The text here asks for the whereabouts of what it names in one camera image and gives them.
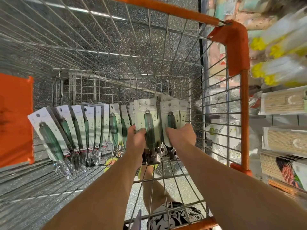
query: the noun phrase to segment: hand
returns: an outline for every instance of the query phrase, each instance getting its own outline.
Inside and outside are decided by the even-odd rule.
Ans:
[[[137,168],[142,165],[142,155],[146,147],[146,129],[142,128],[135,132],[135,125],[128,128],[126,153],[135,157]]]
[[[168,127],[165,131],[174,148],[180,148],[183,143],[192,144],[193,146],[196,143],[196,134],[189,123],[180,129]]]

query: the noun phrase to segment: person's right arm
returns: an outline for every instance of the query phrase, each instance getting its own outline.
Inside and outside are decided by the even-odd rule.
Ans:
[[[166,133],[223,230],[307,229],[307,212],[293,200],[195,147],[190,124]]]

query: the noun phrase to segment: leg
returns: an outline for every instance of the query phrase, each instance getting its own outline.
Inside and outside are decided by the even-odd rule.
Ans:
[[[140,178],[143,179],[144,176],[144,180],[150,179],[151,181],[143,182],[143,200],[145,207],[149,213],[151,189],[153,185],[154,188],[151,200],[151,213],[153,213],[155,209],[157,209],[159,206],[165,203],[164,187],[157,180],[154,180],[154,182],[152,181],[153,179],[152,173],[154,170],[152,166],[148,166],[146,171],[145,169],[146,166],[141,166]],[[174,201],[167,191],[166,191],[166,199],[167,202]]]

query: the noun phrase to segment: metal shopping cart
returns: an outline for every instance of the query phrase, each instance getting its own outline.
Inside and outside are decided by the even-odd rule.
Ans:
[[[1,72],[34,78],[34,109],[82,101],[128,104],[136,98],[153,98],[155,93],[187,100],[187,122],[197,134],[197,146],[250,174],[247,31],[239,23],[196,12],[198,0],[174,0],[174,4],[157,0],[0,0]],[[207,36],[209,25],[216,28]],[[225,45],[225,56],[212,62],[210,48],[219,44]],[[230,81],[235,78],[238,84],[232,86]],[[223,88],[210,92],[217,87]],[[240,96],[231,100],[234,89],[239,89]],[[213,102],[218,94],[224,94],[226,100]],[[239,111],[232,111],[234,102],[239,103]],[[225,105],[226,111],[212,112],[211,107],[217,105]],[[235,138],[229,134],[233,114],[240,115],[236,127],[241,129],[241,150],[230,147]],[[216,124],[226,128],[226,133],[216,133],[227,139],[221,145],[226,155],[213,151],[206,138],[210,133],[206,126],[217,118],[224,122]],[[44,158],[42,142],[35,134],[33,144],[33,164],[5,167],[0,172],[1,229],[41,228],[104,172],[103,160],[110,155],[106,148],[101,166],[67,180]],[[230,150],[241,154],[241,162],[232,161]],[[174,181],[184,208],[200,205],[206,215],[179,229],[216,226],[179,160],[163,160],[161,175],[154,179],[164,187],[170,179]],[[131,223],[142,205],[142,182],[134,181],[136,192],[130,196],[125,224]],[[196,201],[184,200],[183,184]],[[161,214],[148,213],[141,219],[144,222]]]

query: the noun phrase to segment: person's left arm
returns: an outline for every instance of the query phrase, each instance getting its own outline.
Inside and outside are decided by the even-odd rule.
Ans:
[[[142,129],[128,129],[126,153],[86,190],[64,206],[43,230],[122,230],[133,179],[146,146]]]

